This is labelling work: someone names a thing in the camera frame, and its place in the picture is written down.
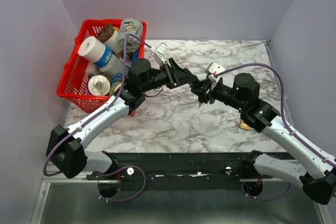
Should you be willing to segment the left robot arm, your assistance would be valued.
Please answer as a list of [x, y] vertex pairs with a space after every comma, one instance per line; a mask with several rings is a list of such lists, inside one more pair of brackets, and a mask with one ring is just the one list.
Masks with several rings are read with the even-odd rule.
[[89, 152], [89, 144], [117, 120], [129, 115], [145, 101], [145, 93], [166, 86], [174, 89], [198, 82], [196, 75], [182, 69], [174, 59], [160, 69], [151, 67], [144, 58], [138, 59], [128, 72], [122, 86], [101, 107], [83, 120], [64, 128], [55, 127], [50, 135], [46, 157], [67, 178], [81, 172], [98, 172], [104, 179], [116, 175], [112, 157], [105, 152]]

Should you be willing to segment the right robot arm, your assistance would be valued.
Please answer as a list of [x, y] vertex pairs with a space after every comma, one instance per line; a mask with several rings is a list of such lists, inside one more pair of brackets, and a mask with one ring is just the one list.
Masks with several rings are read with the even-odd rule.
[[301, 133], [288, 129], [289, 123], [280, 112], [259, 98], [260, 84], [252, 75], [236, 75], [232, 87], [222, 81], [212, 87], [213, 83], [212, 76], [196, 80], [190, 85], [191, 92], [201, 103], [219, 101], [237, 109], [248, 126], [275, 141], [297, 160], [294, 164], [252, 151], [241, 165], [242, 173], [249, 178], [262, 174], [282, 179], [301, 188], [313, 201], [327, 205], [335, 194], [335, 167], [329, 163], [334, 157], [315, 145], [308, 149], [310, 142], [305, 137], [299, 141]]

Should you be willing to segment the brass padlock with keys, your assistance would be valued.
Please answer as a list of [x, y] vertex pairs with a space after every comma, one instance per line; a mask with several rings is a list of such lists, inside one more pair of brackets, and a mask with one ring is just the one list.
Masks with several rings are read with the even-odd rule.
[[242, 130], [250, 130], [251, 127], [248, 126], [242, 119], [237, 119], [236, 120], [236, 127], [237, 129], [242, 129]]

